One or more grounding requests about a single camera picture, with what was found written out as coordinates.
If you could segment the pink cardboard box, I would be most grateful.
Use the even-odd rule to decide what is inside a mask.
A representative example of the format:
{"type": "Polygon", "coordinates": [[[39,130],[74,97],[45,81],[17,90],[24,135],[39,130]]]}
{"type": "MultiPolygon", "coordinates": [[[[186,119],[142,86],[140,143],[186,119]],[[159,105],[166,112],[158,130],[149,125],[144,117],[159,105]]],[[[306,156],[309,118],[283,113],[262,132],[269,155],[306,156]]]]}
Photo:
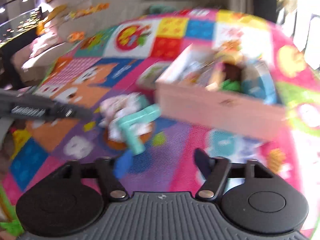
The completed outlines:
{"type": "Polygon", "coordinates": [[[155,98],[162,116],[264,141],[276,139],[286,126],[284,106],[266,105],[260,99],[237,92],[208,91],[178,82],[188,64],[212,61],[213,57],[213,50],[190,45],[156,80],[155,98]]]}

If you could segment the pink white cloth bundle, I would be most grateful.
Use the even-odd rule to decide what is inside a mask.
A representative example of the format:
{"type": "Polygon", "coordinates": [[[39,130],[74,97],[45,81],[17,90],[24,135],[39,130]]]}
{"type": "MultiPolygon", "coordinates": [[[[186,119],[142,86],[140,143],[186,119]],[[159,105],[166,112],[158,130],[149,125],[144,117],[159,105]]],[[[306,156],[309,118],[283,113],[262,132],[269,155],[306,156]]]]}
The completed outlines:
{"type": "Polygon", "coordinates": [[[139,93],[112,96],[100,103],[102,120],[99,126],[105,129],[104,141],[114,149],[125,148],[125,139],[117,126],[118,119],[137,113],[150,105],[145,96],[139,93]]]}

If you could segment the teal plastic toy piece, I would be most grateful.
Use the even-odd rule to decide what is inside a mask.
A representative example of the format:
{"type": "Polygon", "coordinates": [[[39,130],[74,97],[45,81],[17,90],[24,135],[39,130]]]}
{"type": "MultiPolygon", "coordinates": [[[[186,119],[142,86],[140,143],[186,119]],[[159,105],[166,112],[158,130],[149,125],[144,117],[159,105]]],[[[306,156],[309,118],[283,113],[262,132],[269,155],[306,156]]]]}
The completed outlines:
{"type": "Polygon", "coordinates": [[[137,133],[137,128],[140,125],[148,125],[161,116],[159,105],[152,104],[144,109],[119,118],[116,121],[117,127],[133,155],[139,155],[145,151],[145,146],[140,135],[137,133]]]}

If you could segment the brown-haired crochet doll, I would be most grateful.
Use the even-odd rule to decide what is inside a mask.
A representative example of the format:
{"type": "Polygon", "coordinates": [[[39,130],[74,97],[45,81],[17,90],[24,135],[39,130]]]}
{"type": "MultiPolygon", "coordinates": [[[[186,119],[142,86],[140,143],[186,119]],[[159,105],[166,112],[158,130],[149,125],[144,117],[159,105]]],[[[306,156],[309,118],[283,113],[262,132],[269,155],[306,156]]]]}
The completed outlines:
{"type": "Polygon", "coordinates": [[[225,79],[221,84],[221,90],[242,93],[241,81],[243,67],[239,65],[223,63],[225,79]]]}

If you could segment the colourful cartoon play mat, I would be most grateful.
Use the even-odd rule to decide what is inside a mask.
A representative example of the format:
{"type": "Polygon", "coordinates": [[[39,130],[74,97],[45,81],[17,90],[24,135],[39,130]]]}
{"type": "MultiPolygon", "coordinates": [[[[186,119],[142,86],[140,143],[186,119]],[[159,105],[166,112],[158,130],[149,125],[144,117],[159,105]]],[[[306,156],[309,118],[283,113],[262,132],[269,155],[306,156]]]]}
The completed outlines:
{"type": "Polygon", "coordinates": [[[202,182],[193,148],[233,161],[256,157],[274,168],[308,200],[302,227],[319,226],[319,79],[281,29],[261,18],[227,10],[194,9],[142,16],[97,32],[57,59],[37,91],[99,112],[99,103],[124,93],[152,101],[156,73],[188,46],[237,51],[270,63],[283,105],[284,125],[271,141],[158,119],[155,134],[124,177],[131,190],[195,191],[202,182]]]}

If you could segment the teal cloth on sofa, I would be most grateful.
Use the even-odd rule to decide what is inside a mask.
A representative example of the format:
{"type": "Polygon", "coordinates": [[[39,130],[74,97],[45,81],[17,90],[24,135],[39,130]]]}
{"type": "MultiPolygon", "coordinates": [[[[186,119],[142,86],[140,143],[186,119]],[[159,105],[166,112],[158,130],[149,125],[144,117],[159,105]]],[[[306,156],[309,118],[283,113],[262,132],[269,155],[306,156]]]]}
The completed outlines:
{"type": "Polygon", "coordinates": [[[148,15],[160,15],[160,14],[167,14],[167,13],[172,13],[178,11],[174,7],[170,7],[167,5],[151,5],[147,9],[148,15]]]}

